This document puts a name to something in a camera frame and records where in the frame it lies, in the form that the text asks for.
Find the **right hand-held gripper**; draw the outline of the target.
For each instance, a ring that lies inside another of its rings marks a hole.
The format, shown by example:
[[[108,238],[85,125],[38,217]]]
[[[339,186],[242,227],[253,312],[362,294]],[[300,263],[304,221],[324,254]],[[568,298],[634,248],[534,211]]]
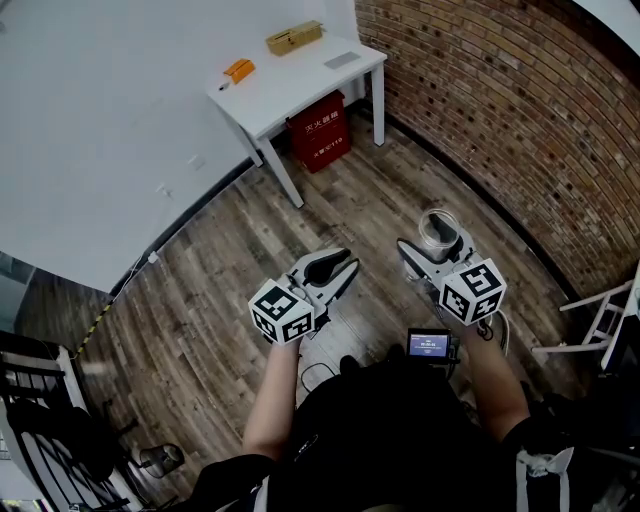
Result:
[[[451,247],[448,267],[438,265],[420,247],[398,238],[398,252],[413,279],[430,281],[439,292],[439,306],[465,326],[495,313],[504,298],[507,284],[491,258],[481,259],[470,234],[460,229]]]

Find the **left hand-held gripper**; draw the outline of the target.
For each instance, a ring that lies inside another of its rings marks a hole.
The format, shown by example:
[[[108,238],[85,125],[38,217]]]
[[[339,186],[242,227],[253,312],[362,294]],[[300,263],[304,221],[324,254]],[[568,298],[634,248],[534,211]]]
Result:
[[[350,256],[346,248],[316,251],[263,284],[249,301],[249,310],[269,343],[288,345],[318,333],[329,322],[326,304],[339,299],[359,271],[358,259],[346,263]]]

